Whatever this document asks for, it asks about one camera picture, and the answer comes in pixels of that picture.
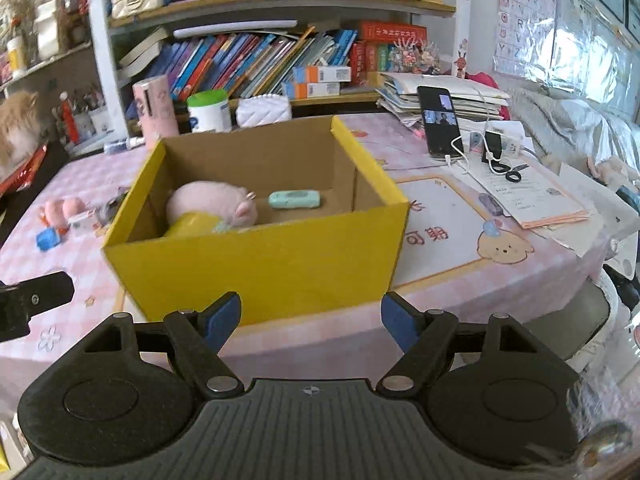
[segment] wooden shelf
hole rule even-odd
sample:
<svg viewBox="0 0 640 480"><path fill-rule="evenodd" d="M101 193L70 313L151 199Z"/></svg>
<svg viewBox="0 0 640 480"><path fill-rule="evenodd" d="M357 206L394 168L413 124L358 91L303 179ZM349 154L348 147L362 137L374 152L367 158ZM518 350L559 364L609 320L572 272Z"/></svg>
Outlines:
<svg viewBox="0 0 640 480"><path fill-rule="evenodd" d="M17 83L21 79L24 79L25 77L30 76L34 72L37 72L38 70L42 70L43 68L49 66L50 64L53 64L53 63L55 63L57 61L60 61L61 59L65 59L65 57L72 56L76 52L80 52L81 50L85 50L85 49L90 48L90 47L91 47L91 42L89 41L87 43L80 44L80 45L68 50L64 54L60 54L59 56L54 56L51 59L47 59L46 61L40 62L37 65L34 65L30 69L28 69L24 74L16 76L13 79L9 79L9 81L7 81L2 86L0 86L0 92L4 92L4 90L6 88L9 88L9 86L11 86L12 84Z"/></svg>
<svg viewBox="0 0 640 480"><path fill-rule="evenodd" d="M358 92L353 94L333 95L326 97L309 97L307 99L293 99L291 101L292 108L303 106L323 106L323 105L340 105L340 104L357 104L357 103L375 103L380 97L377 92ZM229 100L229 108L236 110L240 99ZM189 114L177 114L175 117L178 123L189 122ZM138 121L129 121L129 130L138 133L140 128Z"/></svg>
<svg viewBox="0 0 640 480"><path fill-rule="evenodd" d="M187 0L175 2L166 7L141 12L118 20L110 20L111 35L128 34L142 28L157 27L169 23L261 8L283 7L351 7L355 9L393 10L414 14L436 14L451 16L456 8L444 4L424 2L422 0Z"/></svg>

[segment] pink cylinder container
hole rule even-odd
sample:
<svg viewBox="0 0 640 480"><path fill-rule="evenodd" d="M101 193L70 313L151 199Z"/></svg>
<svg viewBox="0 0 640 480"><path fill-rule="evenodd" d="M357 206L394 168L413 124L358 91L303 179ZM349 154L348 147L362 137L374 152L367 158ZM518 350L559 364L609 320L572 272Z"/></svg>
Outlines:
<svg viewBox="0 0 640 480"><path fill-rule="evenodd" d="M165 75L143 79L133 85L133 97L138 108L140 127L148 150L162 137L177 137L178 121Z"/></svg>

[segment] red box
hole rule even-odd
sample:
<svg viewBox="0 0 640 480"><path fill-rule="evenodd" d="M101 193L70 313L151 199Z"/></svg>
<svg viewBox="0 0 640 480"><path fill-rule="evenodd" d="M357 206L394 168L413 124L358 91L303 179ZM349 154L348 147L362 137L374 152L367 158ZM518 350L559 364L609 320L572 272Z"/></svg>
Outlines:
<svg viewBox="0 0 640 480"><path fill-rule="evenodd" d="M419 25L387 22L362 22L359 38L365 41L393 43L396 40L418 40L426 43L427 28Z"/></svg>

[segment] cartoon bear placemat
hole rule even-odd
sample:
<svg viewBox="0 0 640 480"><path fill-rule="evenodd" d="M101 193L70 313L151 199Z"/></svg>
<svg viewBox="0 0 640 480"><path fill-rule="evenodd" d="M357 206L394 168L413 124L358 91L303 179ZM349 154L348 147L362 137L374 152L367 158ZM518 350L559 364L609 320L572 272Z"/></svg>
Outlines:
<svg viewBox="0 0 640 480"><path fill-rule="evenodd" d="M502 221L442 176L398 182L410 201L404 241L392 286L492 261L516 264L534 252L531 243L502 228Z"/></svg>

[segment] white container with green lid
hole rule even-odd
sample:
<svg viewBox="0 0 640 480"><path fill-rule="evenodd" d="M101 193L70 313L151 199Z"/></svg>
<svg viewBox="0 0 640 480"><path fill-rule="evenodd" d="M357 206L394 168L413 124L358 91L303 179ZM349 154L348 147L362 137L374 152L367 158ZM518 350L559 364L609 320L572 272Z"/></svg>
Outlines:
<svg viewBox="0 0 640 480"><path fill-rule="evenodd" d="M231 131L229 98L224 90L207 90L187 99L192 132Z"/></svg>

